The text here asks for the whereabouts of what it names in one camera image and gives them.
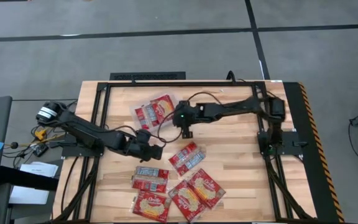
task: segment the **wooden table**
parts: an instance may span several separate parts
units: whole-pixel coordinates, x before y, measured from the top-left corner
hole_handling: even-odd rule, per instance
[[[91,118],[97,83],[83,82],[81,87],[76,114],[87,120]],[[282,82],[266,81],[265,84],[267,89],[273,94],[283,100],[287,99]],[[123,124],[133,126],[134,122],[132,121],[129,107],[136,104],[139,100],[147,99],[149,96],[164,91],[172,92],[182,99],[187,99],[199,91],[208,91],[221,100],[222,103],[243,100],[252,95],[250,87],[247,86],[112,88],[106,120],[107,125],[110,128]],[[194,97],[191,103],[213,101],[208,95],[199,95]],[[101,105],[98,111],[99,120]],[[288,104],[286,105],[286,110],[287,118],[283,124],[283,129],[293,129],[294,126]],[[163,151],[160,161],[151,160],[142,163],[142,166],[171,170],[168,186],[174,186],[182,178],[173,171],[168,158],[189,142],[194,141],[206,149],[206,158],[192,171],[203,168],[227,192],[223,202],[214,210],[205,212],[199,221],[274,221],[267,172],[264,160],[259,152],[259,145],[257,144],[256,133],[258,125],[256,115],[242,114],[225,117],[212,124],[192,125],[190,129],[194,134],[193,139],[179,139],[168,144]],[[179,130],[174,127],[165,128],[161,131],[161,137],[171,139],[178,132]],[[55,217],[60,214],[62,192],[73,160],[73,158],[68,158],[63,163],[53,206]],[[316,212],[304,165],[294,156],[282,156],[282,161],[289,191],[305,211],[315,217]],[[131,176],[134,173],[135,167],[139,165],[139,159],[120,156],[105,150],[99,165],[91,216],[92,222],[150,222],[149,219],[134,215],[130,211],[132,200],[137,195],[137,190],[131,188]],[[82,158],[79,158],[68,182],[64,206],[67,206],[77,191],[81,166]],[[277,191],[281,213],[285,217],[282,195],[279,190]],[[85,207],[86,200],[83,199],[80,218],[84,217]],[[174,203],[171,204],[168,221],[185,222],[183,215]]]

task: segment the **yellow and black tape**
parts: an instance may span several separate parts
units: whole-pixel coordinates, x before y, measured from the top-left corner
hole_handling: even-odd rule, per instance
[[[314,134],[314,140],[316,140],[318,152],[320,153],[321,164],[323,165],[324,173],[326,174],[328,186],[331,191],[331,196],[333,197],[334,206],[336,207],[336,213],[338,214],[339,222],[344,222],[344,217],[342,214],[341,206],[339,205],[338,197],[336,196],[336,193],[335,193],[334,183],[331,178],[331,174],[328,171],[328,165],[327,165],[326,156],[324,155],[323,145],[321,144],[320,137],[318,136],[316,123],[313,119],[313,114],[311,112],[311,107],[309,105],[309,99],[308,99],[308,96],[306,94],[306,90],[305,90],[305,87],[303,86],[303,84],[299,83],[299,86],[301,88],[303,99],[305,101],[306,110],[308,111],[310,125],[313,130],[313,134]]]

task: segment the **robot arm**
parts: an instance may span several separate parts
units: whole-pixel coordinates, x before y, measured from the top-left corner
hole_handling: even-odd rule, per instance
[[[266,113],[260,106],[261,102],[268,103]],[[285,120],[284,101],[277,97],[258,99],[253,96],[246,100],[233,103],[197,103],[190,106],[189,101],[180,101],[173,112],[173,125],[182,128],[182,138],[192,138],[193,133],[189,131],[192,124],[212,123],[225,116],[254,113],[269,122],[269,135],[273,142],[280,142],[281,123]]]
[[[76,137],[78,144],[90,150],[106,147],[112,152],[133,156],[141,161],[161,159],[163,148],[149,145],[151,134],[146,130],[138,130],[135,135],[114,129],[105,130],[76,116],[59,102],[46,102],[36,118],[41,126],[62,128]]]

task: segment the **power cord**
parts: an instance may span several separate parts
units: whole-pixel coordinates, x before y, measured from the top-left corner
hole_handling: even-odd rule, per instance
[[[27,143],[27,144],[17,144],[17,142],[12,142],[12,144],[5,144],[5,146],[10,146],[12,149],[17,149],[18,147],[29,147],[29,146],[31,146],[33,144],[41,144],[41,143],[44,143],[44,142],[47,142],[47,141],[62,137],[64,135],[65,134],[59,134],[59,135],[55,135],[54,137],[44,139],[42,141],[38,141],[38,142],[33,141],[33,142]]]
[[[93,179],[96,178],[97,166],[98,164],[94,162],[83,185],[78,189],[77,193],[74,195],[71,202],[63,210],[63,212],[56,219],[54,219],[55,221],[67,220],[70,217],[70,214],[72,213],[76,204],[81,200],[81,197],[84,194],[85,190],[88,188],[89,184],[93,181]]]
[[[347,127],[347,135],[349,136],[349,142],[351,143],[351,147],[352,147],[352,150],[354,152],[354,154],[356,154],[358,156],[358,153],[357,151],[354,149],[354,146],[353,146],[353,142],[352,142],[352,138],[351,138],[351,126],[352,126],[352,121],[354,121],[355,119],[358,118],[358,115],[355,117],[355,118],[352,118],[349,120],[349,125]]]

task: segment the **food package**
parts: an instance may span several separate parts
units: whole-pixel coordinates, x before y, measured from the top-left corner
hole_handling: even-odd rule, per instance
[[[132,188],[165,193],[169,170],[137,166],[132,176]]]
[[[188,179],[188,185],[208,208],[215,207],[226,193],[203,169]]]
[[[140,190],[133,205],[133,213],[166,223],[171,199]]]
[[[168,195],[190,223],[195,222],[206,209],[185,180],[169,191]]]
[[[160,125],[164,127],[172,124],[172,112],[177,104],[178,100],[173,94],[161,93],[132,106],[131,115],[136,128],[154,132]]]
[[[175,109],[171,97],[168,94],[152,100],[151,104],[159,124],[163,122],[164,117],[168,116]],[[169,115],[165,118],[164,122],[172,120],[172,117],[173,114]]]
[[[187,171],[199,164],[205,158],[205,155],[205,152],[200,147],[191,142],[173,157],[169,158],[169,162],[178,174],[183,176]]]

